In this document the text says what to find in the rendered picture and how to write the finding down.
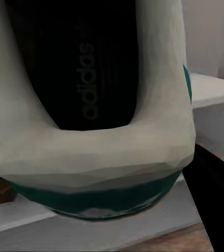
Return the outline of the gym shoe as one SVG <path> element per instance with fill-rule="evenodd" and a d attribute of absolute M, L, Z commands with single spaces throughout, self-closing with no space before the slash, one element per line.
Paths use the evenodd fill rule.
<path fill-rule="evenodd" d="M 63 217 L 162 201 L 194 158 L 181 0 L 0 0 L 0 177 Z"/>

